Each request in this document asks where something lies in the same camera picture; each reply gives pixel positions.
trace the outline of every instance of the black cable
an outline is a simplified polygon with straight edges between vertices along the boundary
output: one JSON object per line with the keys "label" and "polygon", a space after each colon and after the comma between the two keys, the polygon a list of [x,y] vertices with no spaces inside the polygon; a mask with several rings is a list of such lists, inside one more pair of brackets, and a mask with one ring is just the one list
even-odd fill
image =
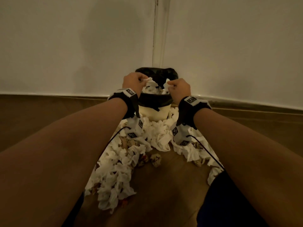
{"label": "black cable", "polygon": [[115,133],[115,135],[110,139],[110,141],[107,143],[107,145],[104,147],[103,151],[101,152],[98,160],[100,159],[101,155],[103,154],[103,152],[105,151],[105,149],[107,148],[107,146],[111,143],[111,141],[116,137],[117,134],[120,133],[120,131],[122,131],[124,128],[128,128],[131,129],[129,126],[124,126],[123,128],[121,128],[120,130],[117,131],[117,133]]}
{"label": "black cable", "polygon": [[211,154],[211,153],[202,145],[202,143],[200,143],[200,141],[199,141],[195,136],[187,135],[186,137],[193,137],[195,140],[197,140],[198,143],[203,147],[203,149],[206,150],[206,152],[207,152],[207,153],[216,161],[216,163],[218,163],[219,166],[220,166],[223,170],[225,170],[225,168],[219,163],[219,161],[216,160],[216,159],[212,156],[212,154]]}

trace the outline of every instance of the trash can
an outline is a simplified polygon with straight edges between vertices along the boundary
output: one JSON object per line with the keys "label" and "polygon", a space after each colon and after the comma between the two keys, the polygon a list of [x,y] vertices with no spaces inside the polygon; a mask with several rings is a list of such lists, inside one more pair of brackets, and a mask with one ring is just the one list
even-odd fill
{"label": "trash can", "polygon": [[[173,68],[138,68],[136,72],[141,72],[148,77],[152,77],[153,81],[162,89],[166,79],[176,80],[178,74]],[[169,109],[172,104],[172,97],[170,94],[157,95],[141,93],[138,104],[139,113],[149,118],[150,121],[159,121],[167,119]]]}

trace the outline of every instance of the forearm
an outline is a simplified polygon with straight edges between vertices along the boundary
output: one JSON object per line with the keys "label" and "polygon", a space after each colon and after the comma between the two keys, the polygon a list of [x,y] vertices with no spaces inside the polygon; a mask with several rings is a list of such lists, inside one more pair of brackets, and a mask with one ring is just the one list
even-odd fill
{"label": "forearm", "polygon": [[300,156],[209,109],[199,110],[194,122],[235,184],[269,224],[299,223],[303,211]]}
{"label": "forearm", "polygon": [[[62,118],[2,152],[0,180],[9,187],[0,189],[1,211],[11,216],[6,220],[16,221],[3,226],[61,225],[126,111],[125,102],[114,98]],[[26,210],[18,210],[23,204]]]}

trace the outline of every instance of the brown floor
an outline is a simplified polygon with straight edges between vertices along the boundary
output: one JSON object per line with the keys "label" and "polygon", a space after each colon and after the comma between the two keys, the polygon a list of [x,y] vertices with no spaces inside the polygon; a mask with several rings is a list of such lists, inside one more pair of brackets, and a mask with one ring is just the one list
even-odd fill
{"label": "brown floor", "polygon": [[[0,96],[0,151],[68,114],[102,101],[47,96]],[[214,109],[303,156],[303,115]],[[95,196],[85,198],[75,226],[196,226],[196,215],[208,189],[210,168],[187,163],[175,152],[161,152],[161,166],[136,169],[131,186],[137,192],[113,215],[98,209]]]}

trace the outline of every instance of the left hand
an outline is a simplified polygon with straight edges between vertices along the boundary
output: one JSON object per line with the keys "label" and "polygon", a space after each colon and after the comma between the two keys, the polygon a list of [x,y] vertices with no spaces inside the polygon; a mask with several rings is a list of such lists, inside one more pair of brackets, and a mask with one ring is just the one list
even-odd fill
{"label": "left hand", "polygon": [[143,87],[146,85],[145,79],[148,77],[140,72],[132,72],[124,77],[122,88],[131,88],[133,89],[138,98],[142,92]]}

